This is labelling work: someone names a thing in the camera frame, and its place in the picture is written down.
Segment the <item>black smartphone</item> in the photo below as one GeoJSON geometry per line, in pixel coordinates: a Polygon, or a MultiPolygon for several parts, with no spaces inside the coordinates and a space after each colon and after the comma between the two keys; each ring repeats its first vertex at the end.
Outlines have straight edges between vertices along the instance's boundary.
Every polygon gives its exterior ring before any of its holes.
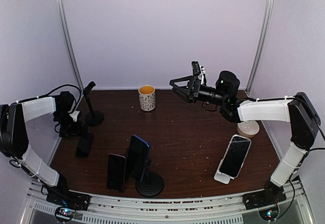
{"type": "Polygon", "coordinates": [[[75,152],[76,158],[87,158],[89,156],[93,139],[94,139],[93,133],[89,133],[86,138],[81,137],[79,139],[76,152],[75,152]]]}

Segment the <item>pink-edged dark smartphone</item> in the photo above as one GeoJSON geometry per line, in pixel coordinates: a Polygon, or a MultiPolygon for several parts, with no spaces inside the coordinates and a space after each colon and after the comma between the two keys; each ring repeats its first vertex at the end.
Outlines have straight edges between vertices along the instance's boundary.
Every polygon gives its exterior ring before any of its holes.
{"type": "Polygon", "coordinates": [[[108,155],[107,188],[119,192],[124,191],[126,173],[126,157],[110,153],[108,155]]]}

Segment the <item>blue smartphone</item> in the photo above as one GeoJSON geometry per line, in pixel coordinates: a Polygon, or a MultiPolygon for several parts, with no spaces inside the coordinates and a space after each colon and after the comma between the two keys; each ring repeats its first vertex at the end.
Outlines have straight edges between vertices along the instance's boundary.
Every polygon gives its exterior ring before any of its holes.
{"type": "Polygon", "coordinates": [[[137,135],[132,135],[126,158],[126,172],[137,182],[141,182],[145,173],[145,164],[149,158],[150,145],[137,135]]]}

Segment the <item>black front phone stand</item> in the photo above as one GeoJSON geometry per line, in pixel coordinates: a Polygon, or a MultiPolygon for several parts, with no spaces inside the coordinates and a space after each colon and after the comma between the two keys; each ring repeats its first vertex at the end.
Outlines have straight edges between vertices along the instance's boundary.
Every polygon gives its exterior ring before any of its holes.
{"type": "Polygon", "coordinates": [[[141,182],[136,182],[137,192],[146,198],[154,198],[160,195],[164,189],[163,178],[156,172],[150,171],[151,159],[147,159],[144,165],[144,176],[141,182]]]}

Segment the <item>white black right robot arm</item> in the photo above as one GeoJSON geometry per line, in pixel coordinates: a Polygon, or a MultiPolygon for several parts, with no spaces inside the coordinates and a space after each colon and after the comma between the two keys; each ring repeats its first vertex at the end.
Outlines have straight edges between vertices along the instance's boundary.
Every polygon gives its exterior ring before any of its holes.
{"type": "Polygon", "coordinates": [[[206,85],[206,76],[198,68],[192,75],[170,80],[175,94],[188,103],[201,101],[219,107],[220,114],[229,122],[276,121],[290,124],[289,147],[264,189],[245,194],[242,200],[246,209],[276,205],[285,200],[283,186],[312,150],[321,120],[304,92],[273,99],[239,99],[239,79],[230,71],[222,71],[215,87],[206,85]]]}

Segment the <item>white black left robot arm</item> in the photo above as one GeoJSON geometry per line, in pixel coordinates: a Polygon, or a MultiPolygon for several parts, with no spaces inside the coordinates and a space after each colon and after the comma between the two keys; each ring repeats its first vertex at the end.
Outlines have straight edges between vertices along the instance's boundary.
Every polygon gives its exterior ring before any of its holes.
{"type": "Polygon", "coordinates": [[[1,153],[10,163],[21,168],[47,190],[47,201],[78,210],[87,209],[90,196],[70,190],[66,177],[50,167],[30,142],[27,124],[52,115],[60,138],[78,137],[77,157],[88,157],[93,134],[81,120],[81,112],[73,106],[75,97],[69,91],[58,95],[46,94],[1,105],[1,153]]]}

